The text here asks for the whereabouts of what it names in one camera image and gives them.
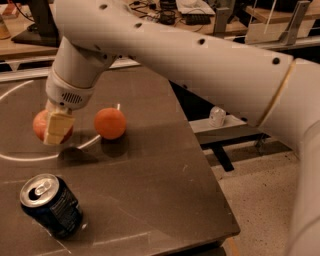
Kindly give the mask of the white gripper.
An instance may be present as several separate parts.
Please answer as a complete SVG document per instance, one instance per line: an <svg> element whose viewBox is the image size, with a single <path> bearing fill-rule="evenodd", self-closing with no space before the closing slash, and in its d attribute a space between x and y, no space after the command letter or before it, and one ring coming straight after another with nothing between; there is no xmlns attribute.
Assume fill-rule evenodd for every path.
<svg viewBox="0 0 320 256"><path fill-rule="evenodd" d="M59 145L69 136L75 118L70 111L63 111L63 107L71 110L84 108L93 92L93 87L75 87L60 78L54 70L50 71L46 82L48 101L45 109L48 113L44 132L45 144Z"/></svg>

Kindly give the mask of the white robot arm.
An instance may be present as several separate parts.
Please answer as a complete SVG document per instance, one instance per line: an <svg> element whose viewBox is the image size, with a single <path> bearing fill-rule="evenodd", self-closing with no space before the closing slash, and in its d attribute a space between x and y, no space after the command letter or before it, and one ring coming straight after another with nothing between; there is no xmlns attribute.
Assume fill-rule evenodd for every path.
<svg viewBox="0 0 320 256"><path fill-rule="evenodd" d="M100 74L127 56L299 154L286 256L320 256L320 65L136 17L122 0L55 0L61 44L46 92L52 106L90 99Z"/></svg>

